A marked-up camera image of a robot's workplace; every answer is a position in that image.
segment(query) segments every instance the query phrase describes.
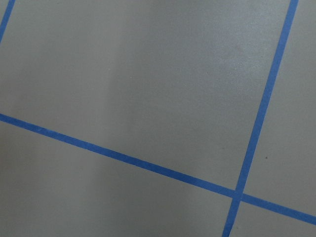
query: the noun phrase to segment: concrete floor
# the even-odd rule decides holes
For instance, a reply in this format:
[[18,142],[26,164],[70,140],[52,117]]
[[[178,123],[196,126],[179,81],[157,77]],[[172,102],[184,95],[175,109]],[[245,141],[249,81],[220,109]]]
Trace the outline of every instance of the concrete floor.
[[[289,3],[16,0],[0,113],[234,190]],[[299,1],[245,187],[314,216],[315,15]],[[0,236],[222,236],[230,197],[3,122],[0,133]],[[242,203],[230,236],[315,233]]]

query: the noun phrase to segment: gray floor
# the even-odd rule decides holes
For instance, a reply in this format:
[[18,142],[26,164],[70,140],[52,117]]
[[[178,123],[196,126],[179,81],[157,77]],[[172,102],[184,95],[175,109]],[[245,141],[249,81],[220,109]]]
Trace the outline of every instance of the gray floor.
[[[235,189],[288,5],[17,0],[0,112]],[[312,215],[315,12],[300,0],[245,189]],[[222,234],[231,198],[4,123],[0,133],[0,236]],[[230,236],[315,233],[242,203]]]

